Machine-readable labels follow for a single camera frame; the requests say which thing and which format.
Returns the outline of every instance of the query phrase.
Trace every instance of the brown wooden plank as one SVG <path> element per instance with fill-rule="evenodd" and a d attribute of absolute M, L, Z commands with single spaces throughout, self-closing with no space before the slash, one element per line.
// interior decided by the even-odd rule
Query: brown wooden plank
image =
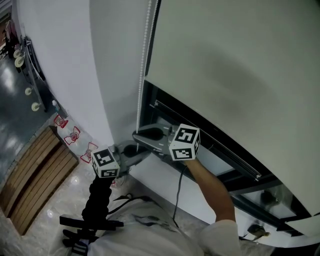
<path fill-rule="evenodd" d="M 59 149 L 52 155 L 52 157 L 48 160 L 48 162 L 41 168 L 39 173 L 34 177 L 28 188 L 23 193 L 23 196 L 19 200 L 18 204 L 16 205 L 15 209 L 13 210 L 13 213 L 10 217 L 12 223 L 16 223 L 17 218 L 20 218 L 20 209 L 23 203 L 25 202 L 26 198 L 29 196 L 32 189 L 35 187 L 37 182 L 40 180 L 40 178 L 45 174 L 45 172 L 51 168 L 54 170 L 54 168 L 57 167 L 57 165 L 61 162 L 62 159 L 65 158 L 65 156 L 69 153 L 69 149 L 66 148 L 66 146 L 61 145 Z"/>
<path fill-rule="evenodd" d="M 21 168 L 21 166 L 24 164 L 26 158 L 30 155 L 31 151 L 37 146 L 37 144 L 44 138 L 44 136 L 51 131 L 50 127 L 47 127 L 36 139 L 35 141 L 30 145 L 30 147 L 26 150 L 26 152 L 23 154 L 13 171 L 11 172 L 9 178 L 7 179 L 4 187 L 2 188 L 2 191 L 0 193 L 0 206 L 2 208 L 4 207 L 4 198 L 5 194 L 7 193 L 8 184 L 11 184 L 16 178 L 17 178 L 17 170 Z"/>
<path fill-rule="evenodd" d="M 72 171 L 72 169 L 77 164 L 77 159 L 72 157 L 70 161 L 62 168 L 62 170 L 55 175 L 55 173 L 52 173 L 52 177 L 49 179 L 51 180 L 50 184 L 46 185 L 43 184 L 42 187 L 45 188 L 45 190 L 41 193 L 41 196 L 38 198 L 30 212 L 27 214 L 25 220 L 23 221 L 22 225 L 18 229 L 19 234 L 24 235 L 27 232 L 27 229 L 31 225 L 31 221 L 34 220 L 36 214 L 41 210 L 42 206 L 50 196 L 50 194 L 54 191 L 54 189 L 60 184 L 61 181 L 63 181 L 67 175 Z"/>
<path fill-rule="evenodd" d="M 31 177 L 31 175 L 35 172 L 37 167 L 42 163 L 42 161 L 46 158 L 46 156 L 51 152 L 51 150 L 57 146 L 60 140 L 56 137 L 56 135 L 52 135 L 36 152 L 36 154 L 31 158 L 30 162 L 26 165 L 25 169 L 21 173 L 21 176 L 18 177 L 15 184 L 12 186 L 12 190 L 14 191 L 10 197 L 10 201 L 5 208 L 4 215 L 6 217 L 10 217 L 10 214 L 13 210 L 13 205 L 18 198 L 20 192 L 26 185 L 27 181 Z"/>
<path fill-rule="evenodd" d="M 32 150 L 29 152 L 27 157 L 22 161 L 21 164 L 19 164 L 19 166 L 17 166 L 17 169 L 12 173 L 12 178 L 6 182 L 6 188 L 5 188 L 5 190 L 3 190 L 3 194 L 2 194 L 2 196 L 4 197 L 3 201 L 2 201 L 2 205 L 1 205 L 1 208 L 3 211 L 5 211 L 8 203 L 9 203 L 9 200 L 14 192 L 12 188 L 13 188 L 15 182 L 21 176 L 21 173 L 25 169 L 25 167 L 28 164 L 28 162 L 30 161 L 30 159 L 36 154 L 36 152 L 39 150 L 39 148 L 41 148 L 41 146 L 52 135 L 53 135 L 53 131 L 51 129 L 49 129 L 39 141 L 34 142 L 36 144 L 35 147 L 32 147 Z"/>
<path fill-rule="evenodd" d="M 22 225 L 27 214 L 30 212 L 38 198 L 45 190 L 45 187 L 50 184 L 52 179 L 65 167 L 65 165 L 70 161 L 72 157 L 72 154 L 68 152 L 68 154 L 62 160 L 59 159 L 59 161 L 57 159 L 56 161 L 54 161 L 55 163 L 57 163 L 57 165 L 53 165 L 51 168 L 49 168 L 39 179 L 37 184 L 34 186 L 34 188 L 27 196 L 25 202 L 21 206 L 19 210 L 19 215 L 16 217 L 16 220 L 13 223 L 17 230 Z"/>

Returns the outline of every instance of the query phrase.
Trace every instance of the person's right arm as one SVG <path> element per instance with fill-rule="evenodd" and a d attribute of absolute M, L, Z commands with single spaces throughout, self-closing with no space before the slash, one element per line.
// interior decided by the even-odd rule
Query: person's right arm
<path fill-rule="evenodd" d="M 208 205 L 213 209 L 216 219 L 236 221 L 235 207 L 225 185 L 209 172 L 197 159 L 184 162 L 198 183 Z"/>

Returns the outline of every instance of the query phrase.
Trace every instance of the white t-shirt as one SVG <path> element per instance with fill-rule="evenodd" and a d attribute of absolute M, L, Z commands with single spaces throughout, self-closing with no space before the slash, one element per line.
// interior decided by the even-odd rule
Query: white t-shirt
<path fill-rule="evenodd" d="M 111 202 L 109 211 L 126 202 Z M 206 227 L 193 241 L 176 227 L 173 219 L 154 202 L 133 200 L 108 220 L 121 221 L 124 227 L 106 231 L 89 245 L 88 256 L 238 256 L 240 245 L 237 224 L 221 220 Z"/>

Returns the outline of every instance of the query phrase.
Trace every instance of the white blind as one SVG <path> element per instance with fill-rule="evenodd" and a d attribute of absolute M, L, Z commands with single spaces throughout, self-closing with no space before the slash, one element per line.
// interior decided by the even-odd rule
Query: white blind
<path fill-rule="evenodd" d="M 243 146 L 314 215 L 319 45 L 313 0 L 162 0 L 146 79 Z"/>

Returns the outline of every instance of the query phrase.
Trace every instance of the black cable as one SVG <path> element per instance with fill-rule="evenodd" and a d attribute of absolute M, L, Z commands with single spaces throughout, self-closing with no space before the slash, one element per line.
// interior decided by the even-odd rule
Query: black cable
<path fill-rule="evenodd" d="M 182 176 L 184 175 L 184 172 L 185 172 L 186 169 L 187 169 L 187 167 L 185 167 L 181 171 L 181 174 L 180 174 L 179 184 L 178 184 L 178 192 L 176 193 L 176 202 L 175 202 L 174 212 L 173 212 L 173 216 L 172 216 L 173 220 L 175 220 L 175 217 L 176 217 L 177 208 L 178 208 L 178 202 L 179 202 L 179 193 L 180 193 L 180 188 L 181 188 L 181 180 L 182 180 Z"/>

